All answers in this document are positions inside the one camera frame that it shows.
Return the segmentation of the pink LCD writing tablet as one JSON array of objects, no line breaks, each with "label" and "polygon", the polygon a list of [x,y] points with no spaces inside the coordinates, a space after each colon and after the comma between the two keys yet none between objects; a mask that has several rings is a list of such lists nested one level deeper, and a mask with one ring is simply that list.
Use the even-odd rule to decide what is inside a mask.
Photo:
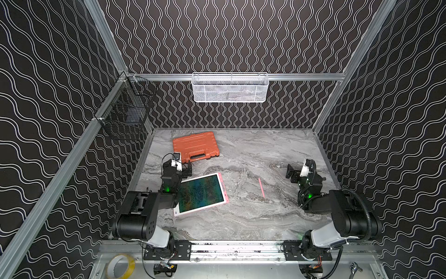
[{"label": "pink LCD writing tablet", "polygon": [[188,179],[180,184],[175,217],[209,209],[229,202],[221,173]]}]

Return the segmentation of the pink stylus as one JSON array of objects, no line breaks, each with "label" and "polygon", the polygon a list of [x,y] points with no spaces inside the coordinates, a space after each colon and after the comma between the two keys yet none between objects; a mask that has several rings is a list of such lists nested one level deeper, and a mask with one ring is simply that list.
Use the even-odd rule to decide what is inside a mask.
[{"label": "pink stylus", "polygon": [[264,192],[262,181],[261,181],[260,178],[258,178],[258,181],[259,181],[259,186],[260,186],[260,189],[261,189],[262,197],[265,198],[266,196],[265,196],[265,192]]}]

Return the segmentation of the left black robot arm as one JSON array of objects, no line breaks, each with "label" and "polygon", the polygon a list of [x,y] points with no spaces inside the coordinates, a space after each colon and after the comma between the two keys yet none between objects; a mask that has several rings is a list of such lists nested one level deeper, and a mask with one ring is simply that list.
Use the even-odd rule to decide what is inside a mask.
[{"label": "left black robot arm", "polygon": [[162,164],[161,187],[158,191],[129,191],[113,223],[112,235],[125,242],[143,245],[143,253],[152,252],[161,259],[177,253],[171,232],[157,225],[160,209],[178,205],[182,180],[192,175],[192,164],[170,159]]}]

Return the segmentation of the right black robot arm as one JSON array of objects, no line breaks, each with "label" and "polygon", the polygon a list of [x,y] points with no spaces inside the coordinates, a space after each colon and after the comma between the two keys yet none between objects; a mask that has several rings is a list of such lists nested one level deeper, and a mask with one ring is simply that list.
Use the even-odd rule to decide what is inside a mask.
[{"label": "right black robot arm", "polygon": [[296,250],[305,260],[322,259],[330,249],[381,235],[382,222],[362,194],[349,188],[321,192],[326,178],[318,174],[314,160],[307,159],[301,170],[287,165],[285,177],[297,184],[297,203],[305,213],[331,215],[332,219],[302,236]]}]

